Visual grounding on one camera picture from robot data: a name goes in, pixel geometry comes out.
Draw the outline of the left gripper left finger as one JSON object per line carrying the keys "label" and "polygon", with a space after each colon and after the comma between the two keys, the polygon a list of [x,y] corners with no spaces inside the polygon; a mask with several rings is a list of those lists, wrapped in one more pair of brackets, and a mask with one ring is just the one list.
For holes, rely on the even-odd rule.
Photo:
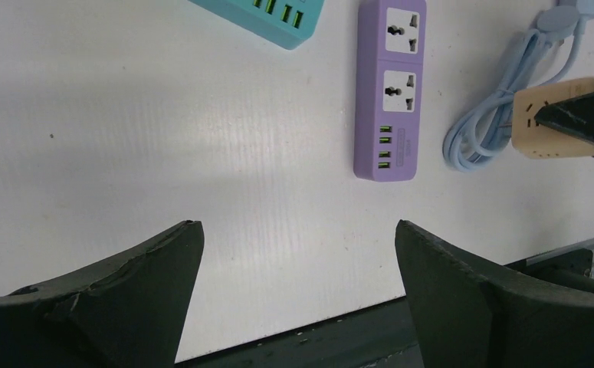
{"label": "left gripper left finger", "polygon": [[183,221],[68,274],[0,296],[0,367],[171,367],[202,259]]}

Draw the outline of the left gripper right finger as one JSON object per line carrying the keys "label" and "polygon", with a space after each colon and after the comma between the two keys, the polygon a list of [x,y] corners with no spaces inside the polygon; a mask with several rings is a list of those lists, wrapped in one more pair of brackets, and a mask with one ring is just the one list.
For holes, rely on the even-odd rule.
{"label": "left gripper right finger", "polygon": [[588,271],[497,264],[409,221],[395,250],[427,367],[594,367]]}

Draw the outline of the beige cube adapter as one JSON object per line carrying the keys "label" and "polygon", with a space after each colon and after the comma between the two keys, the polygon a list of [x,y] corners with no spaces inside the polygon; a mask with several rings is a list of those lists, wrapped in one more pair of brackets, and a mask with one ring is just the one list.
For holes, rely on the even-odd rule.
{"label": "beige cube adapter", "polygon": [[528,87],[514,94],[511,144],[528,159],[594,157],[594,144],[556,124],[557,103],[594,92],[594,77]]}

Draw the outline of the purple power strip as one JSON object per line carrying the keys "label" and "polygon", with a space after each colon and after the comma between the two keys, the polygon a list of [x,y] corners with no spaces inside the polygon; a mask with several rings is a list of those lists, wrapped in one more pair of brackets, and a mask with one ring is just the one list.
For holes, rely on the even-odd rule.
{"label": "purple power strip", "polygon": [[357,18],[353,172],[402,182],[418,168],[425,0],[362,1]]}

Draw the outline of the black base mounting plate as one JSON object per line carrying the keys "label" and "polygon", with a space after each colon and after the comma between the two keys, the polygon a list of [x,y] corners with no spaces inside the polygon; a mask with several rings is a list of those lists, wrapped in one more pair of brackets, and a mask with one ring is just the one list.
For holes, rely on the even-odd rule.
{"label": "black base mounting plate", "polygon": [[405,297],[182,361],[180,367],[423,367]]}

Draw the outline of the teal power strip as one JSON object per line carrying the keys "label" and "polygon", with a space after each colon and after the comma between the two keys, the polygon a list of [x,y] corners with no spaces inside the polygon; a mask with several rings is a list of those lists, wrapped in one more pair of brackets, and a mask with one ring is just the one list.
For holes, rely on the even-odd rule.
{"label": "teal power strip", "polygon": [[286,50],[315,32],[323,0],[193,0],[194,4]]}

